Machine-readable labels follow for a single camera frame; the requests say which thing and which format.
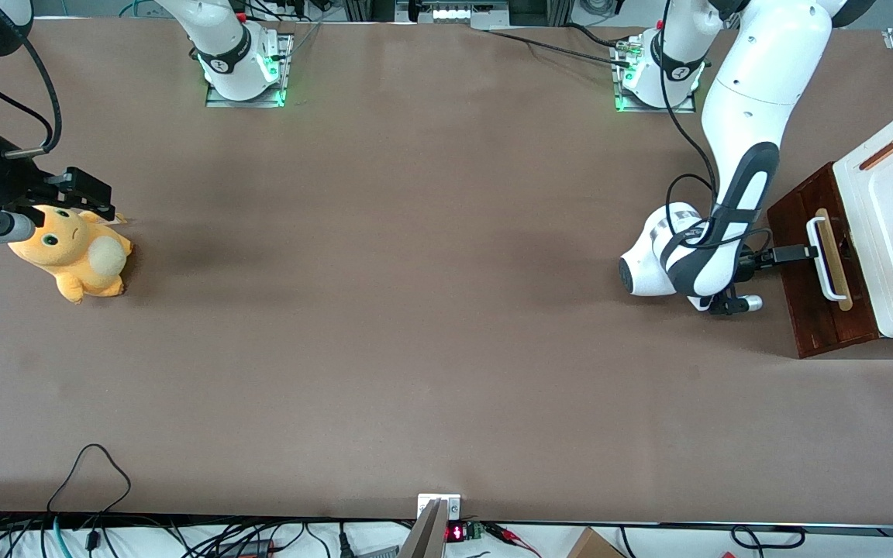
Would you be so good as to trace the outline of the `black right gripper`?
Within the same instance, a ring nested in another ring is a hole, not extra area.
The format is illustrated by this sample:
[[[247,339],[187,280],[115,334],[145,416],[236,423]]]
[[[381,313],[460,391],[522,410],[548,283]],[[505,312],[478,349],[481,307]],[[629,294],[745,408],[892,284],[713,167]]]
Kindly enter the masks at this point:
[[[31,159],[4,158],[2,152],[11,148],[14,145],[0,137],[0,211],[49,205],[88,211],[104,222],[116,220],[109,184],[74,167],[50,176]]]

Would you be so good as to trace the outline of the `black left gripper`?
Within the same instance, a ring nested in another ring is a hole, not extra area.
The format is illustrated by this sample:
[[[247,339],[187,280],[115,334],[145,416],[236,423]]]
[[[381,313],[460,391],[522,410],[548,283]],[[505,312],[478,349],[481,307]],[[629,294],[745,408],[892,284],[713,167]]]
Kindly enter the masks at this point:
[[[819,248],[815,245],[784,245],[762,250],[752,250],[742,246],[740,257],[729,286],[726,297],[736,297],[735,286],[748,282],[756,272],[772,267],[774,264],[791,264],[791,262],[811,260],[819,257]]]

